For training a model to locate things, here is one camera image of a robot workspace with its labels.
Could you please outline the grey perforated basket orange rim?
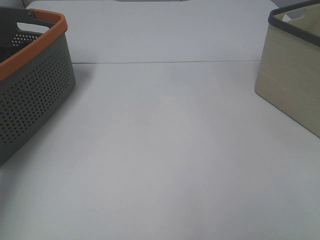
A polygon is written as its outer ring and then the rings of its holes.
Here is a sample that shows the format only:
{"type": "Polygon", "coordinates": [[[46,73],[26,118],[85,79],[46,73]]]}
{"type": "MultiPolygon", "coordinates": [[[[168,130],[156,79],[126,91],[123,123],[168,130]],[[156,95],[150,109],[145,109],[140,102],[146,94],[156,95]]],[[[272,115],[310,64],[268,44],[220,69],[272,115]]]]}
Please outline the grey perforated basket orange rim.
{"type": "Polygon", "coordinates": [[[5,163],[59,109],[76,85],[58,12],[0,9],[0,161],[5,163]]]}

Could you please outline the beige basket grey rim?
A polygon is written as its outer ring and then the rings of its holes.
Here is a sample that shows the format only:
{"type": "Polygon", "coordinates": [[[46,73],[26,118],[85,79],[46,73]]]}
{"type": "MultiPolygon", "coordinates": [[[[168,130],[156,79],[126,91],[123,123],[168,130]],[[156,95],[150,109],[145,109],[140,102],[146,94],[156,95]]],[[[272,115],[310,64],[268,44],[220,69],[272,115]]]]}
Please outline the beige basket grey rim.
{"type": "Polygon", "coordinates": [[[254,91],[320,135],[320,2],[272,10],[254,91]]]}

